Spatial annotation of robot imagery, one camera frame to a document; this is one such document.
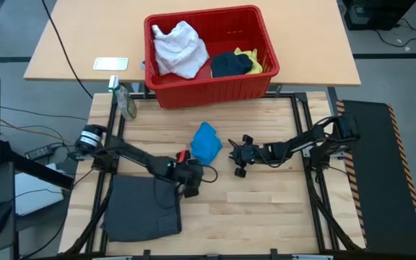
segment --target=red plastic basket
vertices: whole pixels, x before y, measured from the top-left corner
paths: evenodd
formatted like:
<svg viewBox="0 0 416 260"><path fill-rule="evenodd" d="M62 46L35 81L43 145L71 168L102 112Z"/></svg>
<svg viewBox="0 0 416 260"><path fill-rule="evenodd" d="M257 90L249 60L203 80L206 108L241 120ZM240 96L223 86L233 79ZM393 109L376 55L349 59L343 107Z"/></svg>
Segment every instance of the red plastic basket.
<svg viewBox="0 0 416 260"><path fill-rule="evenodd" d="M234 51L258 49L263 73L212 78L211 58L194 79L175 74L160 76L155 61L152 25L168 34L178 22L186 21L205 42L210 57ZM193 12L151 15L144 21L145 83L155 91L162 108L181 108L263 96L279 62L267 35L261 11L256 6L236 6Z"/></svg>

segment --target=crumpled blue towel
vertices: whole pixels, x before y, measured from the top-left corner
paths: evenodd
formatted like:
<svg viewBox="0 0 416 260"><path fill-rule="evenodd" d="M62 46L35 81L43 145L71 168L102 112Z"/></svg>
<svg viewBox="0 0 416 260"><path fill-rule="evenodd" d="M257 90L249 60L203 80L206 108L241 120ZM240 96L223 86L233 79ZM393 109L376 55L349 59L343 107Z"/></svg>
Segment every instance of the crumpled blue towel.
<svg viewBox="0 0 416 260"><path fill-rule="evenodd" d="M221 140L216 137L216 130L207 122L200 125L191 142L192 155L201 163L209 165L221 150Z"/></svg>

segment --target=wooden table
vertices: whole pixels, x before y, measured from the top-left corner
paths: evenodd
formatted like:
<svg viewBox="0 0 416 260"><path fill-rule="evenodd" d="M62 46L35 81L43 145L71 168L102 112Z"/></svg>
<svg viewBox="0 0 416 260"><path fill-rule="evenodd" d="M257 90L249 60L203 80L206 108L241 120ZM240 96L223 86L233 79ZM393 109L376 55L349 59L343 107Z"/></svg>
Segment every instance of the wooden table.
<svg viewBox="0 0 416 260"><path fill-rule="evenodd" d="M359 86L360 79L335 0L58 0L52 12L78 77L143 82L144 19L151 14L254 4L261 9L280 64L271 83ZM126 71L95 71L97 57L127 57ZM24 75L75 80L48 21Z"/></svg>
<svg viewBox="0 0 416 260"><path fill-rule="evenodd" d="M162 110L156 100L136 102L137 119L125 125L123 138L127 142L154 155L174 157L190 149L200 123L207 121L224 146L212 163L220 176L215 183L203 183L200 195L182 200L181 234L138 243L108 243L107 255L142 255L144 249L157 255L269 254L271 248L277 248L280 254L318 252L299 153L277 169L249 165L244 179L234 176L236 166L228 159L232 150L229 138L240 142L243 134L249 134L260 144L294 137L297 133L289 98L180 110ZM325 92L309 92L308 104L313 122L330 114ZM111 94L96 94L88 123L106 126L110 107ZM300 114L304 122L304 113ZM91 161L81 162L76 179L88 172L90 165ZM331 165L344 170L342 161L334 160ZM145 168L123 158L118 172L150 176ZM211 178L213 173L206 170L206 174ZM347 176L335 170L325 170L324 174L335 219L354 242L365 247ZM98 173L92 172L72 191L60 252L73 244L89 222L97 181ZM322 227L330 248L328 230L326 225ZM99 249L101 231L96 230L94 251Z"/></svg>

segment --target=black mat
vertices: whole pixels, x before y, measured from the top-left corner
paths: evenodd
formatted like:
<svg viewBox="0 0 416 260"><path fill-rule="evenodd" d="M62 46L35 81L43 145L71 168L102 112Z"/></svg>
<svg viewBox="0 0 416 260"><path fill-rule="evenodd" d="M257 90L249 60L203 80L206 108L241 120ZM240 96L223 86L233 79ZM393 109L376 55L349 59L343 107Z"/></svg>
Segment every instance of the black mat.
<svg viewBox="0 0 416 260"><path fill-rule="evenodd" d="M416 254L416 194L409 184L413 173L401 157L405 154L392 109L383 103L343 103L344 111L356 117L361 135L352 151L354 166L349 160L347 168L354 169L357 179L352 191L355 202L359 198L356 208L366 246L378 253Z"/></svg>

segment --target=folded gray cloth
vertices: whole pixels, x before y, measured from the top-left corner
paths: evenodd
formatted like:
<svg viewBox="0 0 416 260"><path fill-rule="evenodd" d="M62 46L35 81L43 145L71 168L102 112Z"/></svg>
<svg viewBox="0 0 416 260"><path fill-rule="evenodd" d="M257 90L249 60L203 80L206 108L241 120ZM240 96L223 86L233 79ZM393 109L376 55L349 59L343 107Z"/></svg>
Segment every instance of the folded gray cloth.
<svg viewBox="0 0 416 260"><path fill-rule="evenodd" d="M116 175L101 226L110 242L148 241L181 232L175 186L156 178Z"/></svg>

